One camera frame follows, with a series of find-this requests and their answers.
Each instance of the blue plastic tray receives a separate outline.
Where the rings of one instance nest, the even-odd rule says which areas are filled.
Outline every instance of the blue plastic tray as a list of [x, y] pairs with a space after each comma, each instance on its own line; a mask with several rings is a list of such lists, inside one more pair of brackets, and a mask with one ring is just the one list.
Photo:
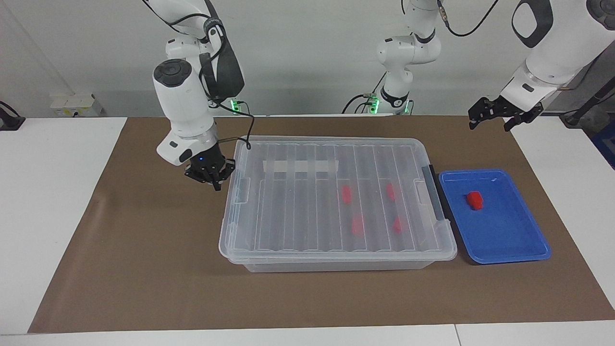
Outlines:
[[[501, 169], [447, 171], [440, 174], [470, 257], [480, 264], [544, 260], [551, 248], [517, 187]], [[479, 191], [483, 209], [472, 210], [466, 195]]]

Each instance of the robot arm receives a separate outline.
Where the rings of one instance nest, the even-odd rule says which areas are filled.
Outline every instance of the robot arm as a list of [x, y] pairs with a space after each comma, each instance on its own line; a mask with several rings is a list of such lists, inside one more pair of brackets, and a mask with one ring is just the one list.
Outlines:
[[512, 117], [504, 129], [532, 122], [542, 101], [615, 40], [615, 0], [522, 0], [513, 30], [529, 56], [495, 100], [481, 98], [468, 111], [470, 128], [497, 117]]
[[436, 0], [410, 0], [405, 18], [412, 34], [387, 38], [378, 45], [378, 60], [386, 69], [380, 95], [393, 109], [404, 106], [410, 94], [413, 76], [407, 66], [435, 61], [442, 48], [435, 35]]
[[167, 43], [168, 60], [156, 67], [154, 87], [171, 131], [157, 148], [185, 175], [216, 191], [231, 175], [234, 160], [220, 151], [210, 107], [235, 97], [244, 86], [241, 69], [222, 21], [209, 0], [143, 0], [181, 34]]

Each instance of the white table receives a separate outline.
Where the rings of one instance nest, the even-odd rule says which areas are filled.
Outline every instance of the white table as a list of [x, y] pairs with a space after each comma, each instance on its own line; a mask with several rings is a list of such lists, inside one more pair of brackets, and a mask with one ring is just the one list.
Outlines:
[[[28, 119], [0, 132], [0, 345], [592, 345], [615, 321], [20, 335], [68, 246], [125, 118]], [[538, 118], [519, 146], [615, 306], [615, 172], [579, 130]]]

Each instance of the brown table covering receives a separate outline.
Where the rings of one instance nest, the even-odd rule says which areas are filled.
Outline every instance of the brown table covering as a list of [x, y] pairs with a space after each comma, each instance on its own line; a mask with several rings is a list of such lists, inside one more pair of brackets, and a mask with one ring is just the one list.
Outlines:
[[[247, 125], [218, 119], [221, 137]], [[158, 157], [168, 130], [164, 118], [128, 119], [29, 332], [615, 320], [501, 121], [470, 131], [452, 116], [257, 119], [256, 134], [413, 137], [437, 172], [504, 169], [553, 252], [473, 265], [457, 237], [455, 260], [392, 272], [254, 274], [231, 264], [218, 251], [228, 184], [216, 193]], [[233, 149], [223, 144], [227, 156]]]

